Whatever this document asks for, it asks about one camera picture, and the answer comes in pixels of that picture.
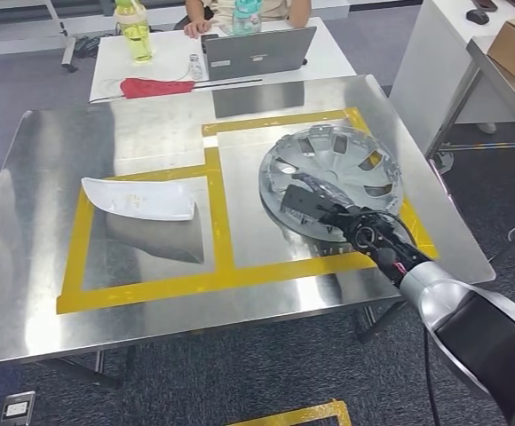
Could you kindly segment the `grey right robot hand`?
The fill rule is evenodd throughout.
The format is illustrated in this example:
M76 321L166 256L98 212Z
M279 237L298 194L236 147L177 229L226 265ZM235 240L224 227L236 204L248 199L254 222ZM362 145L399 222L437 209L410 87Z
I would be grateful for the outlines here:
M321 198L331 201L332 204L338 204L345 209L356 206L356 204L344 191L324 179L305 172L297 172L292 174L291 178L301 181L304 184L307 185L313 193L316 193Z

